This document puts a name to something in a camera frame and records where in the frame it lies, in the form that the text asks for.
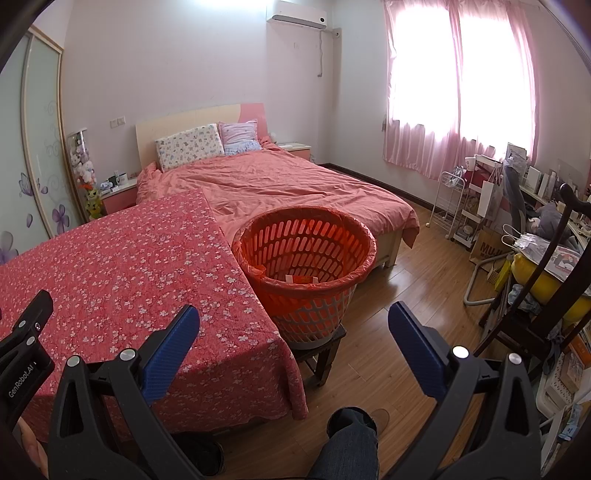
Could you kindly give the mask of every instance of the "laundry basket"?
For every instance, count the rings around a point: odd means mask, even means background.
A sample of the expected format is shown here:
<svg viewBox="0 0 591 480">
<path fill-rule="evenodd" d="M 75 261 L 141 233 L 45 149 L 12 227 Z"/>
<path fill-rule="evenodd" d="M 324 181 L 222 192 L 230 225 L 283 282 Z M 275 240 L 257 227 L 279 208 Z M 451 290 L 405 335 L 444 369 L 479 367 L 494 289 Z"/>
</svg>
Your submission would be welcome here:
<svg viewBox="0 0 591 480">
<path fill-rule="evenodd" d="M 250 220 L 236 233 L 232 252 L 288 345 L 311 349 L 340 325 L 374 264 L 376 244 L 346 213 L 298 206 Z M 286 275 L 317 283 L 287 283 Z"/>
</svg>

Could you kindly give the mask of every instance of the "red tablecloth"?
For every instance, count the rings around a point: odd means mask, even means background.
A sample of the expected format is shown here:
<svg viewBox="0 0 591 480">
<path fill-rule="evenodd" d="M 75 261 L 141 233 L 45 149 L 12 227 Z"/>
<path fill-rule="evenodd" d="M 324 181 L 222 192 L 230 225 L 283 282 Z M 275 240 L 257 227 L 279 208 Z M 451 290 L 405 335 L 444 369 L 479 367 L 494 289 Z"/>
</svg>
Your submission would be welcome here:
<svg viewBox="0 0 591 480">
<path fill-rule="evenodd" d="M 54 300 L 40 341 L 56 369 L 24 416 L 42 439 L 70 355 L 96 362 L 138 348 L 187 303 L 199 310 L 199 337 L 153 406 L 169 431 L 307 414 L 293 355 L 200 190 L 109 215 L 0 266 L 0 338 L 41 289 Z"/>
</svg>

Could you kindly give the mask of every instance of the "bed frame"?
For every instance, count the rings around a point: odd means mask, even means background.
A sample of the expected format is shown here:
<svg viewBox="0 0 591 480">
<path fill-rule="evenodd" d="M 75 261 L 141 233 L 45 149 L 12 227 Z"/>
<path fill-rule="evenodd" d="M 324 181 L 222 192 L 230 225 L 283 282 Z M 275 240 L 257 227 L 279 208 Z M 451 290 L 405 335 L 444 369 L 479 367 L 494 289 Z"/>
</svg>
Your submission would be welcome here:
<svg viewBox="0 0 591 480">
<path fill-rule="evenodd" d="M 267 136 L 267 119 L 265 117 L 265 106 L 262 103 L 239 103 L 202 108 L 138 123 L 135 126 L 135 134 L 138 142 L 139 161 L 142 168 L 146 168 L 152 162 L 158 160 L 154 141 L 159 138 L 201 125 L 217 122 L 246 122 L 253 119 L 258 122 L 259 137 Z M 402 230 L 377 237 L 378 251 L 374 265 L 384 265 L 386 268 L 394 266 L 401 240 Z"/>
</svg>

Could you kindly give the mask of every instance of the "baseboard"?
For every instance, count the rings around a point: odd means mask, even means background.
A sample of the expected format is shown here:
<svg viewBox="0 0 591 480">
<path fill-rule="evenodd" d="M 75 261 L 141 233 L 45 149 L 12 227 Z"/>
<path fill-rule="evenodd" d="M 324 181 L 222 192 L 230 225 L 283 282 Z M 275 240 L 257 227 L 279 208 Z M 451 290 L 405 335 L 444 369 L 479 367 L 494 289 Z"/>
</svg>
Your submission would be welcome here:
<svg viewBox="0 0 591 480">
<path fill-rule="evenodd" d="M 348 175 L 349 177 L 353 177 L 358 180 L 366 181 L 367 183 L 371 183 L 372 185 L 376 185 L 376 187 L 380 187 L 384 190 L 388 190 L 389 192 L 392 192 L 393 194 L 398 195 L 399 197 L 402 197 L 403 199 L 414 202 L 414 203 L 420 205 L 421 207 L 426 208 L 427 210 L 433 210 L 432 203 L 429 203 L 428 201 L 423 200 L 419 197 L 415 197 L 414 195 L 410 194 L 409 192 L 405 192 L 404 190 L 400 190 L 396 187 L 392 187 L 391 185 L 384 183 L 383 181 L 373 179 L 372 177 L 368 177 L 367 175 L 363 175 L 362 173 L 359 173 L 354 170 L 349 170 L 348 168 L 341 167 L 340 165 L 335 165 L 333 163 L 323 163 L 323 164 L 320 164 L 319 166 L 324 167 L 324 168 L 328 168 L 329 170 L 334 170 L 334 171 L 338 171 L 340 173 L 344 173 L 345 175 Z"/>
</svg>

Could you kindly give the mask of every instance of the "floor plank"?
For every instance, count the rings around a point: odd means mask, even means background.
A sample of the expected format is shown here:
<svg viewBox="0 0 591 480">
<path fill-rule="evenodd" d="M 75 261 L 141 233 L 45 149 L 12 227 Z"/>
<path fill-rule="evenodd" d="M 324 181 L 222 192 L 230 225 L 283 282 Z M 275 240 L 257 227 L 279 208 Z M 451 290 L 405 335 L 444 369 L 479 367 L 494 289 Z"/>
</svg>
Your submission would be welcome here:
<svg viewBox="0 0 591 480">
<path fill-rule="evenodd" d="M 391 422 L 379 442 L 381 473 L 420 431 L 435 402 L 423 395 L 389 334 L 387 308 L 404 301 L 422 324 L 435 327 L 448 343 L 473 349 L 482 333 L 478 318 L 486 307 L 466 308 L 462 303 L 474 269 L 469 253 L 446 240 L 436 225 L 426 228 L 430 212 L 413 207 L 421 222 L 414 248 L 401 245 L 396 266 L 375 269 L 357 287 L 343 319 L 348 334 L 341 341 L 329 380 L 324 387 L 306 392 L 308 418 L 295 421 L 288 416 L 222 435 L 227 469 L 218 478 L 305 475 L 327 439 L 330 415 L 345 406 L 389 411 Z M 492 286 L 480 273 L 470 299 L 492 296 Z M 473 400 L 444 463 L 461 454 L 480 402 L 481 398 Z"/>
</svg>

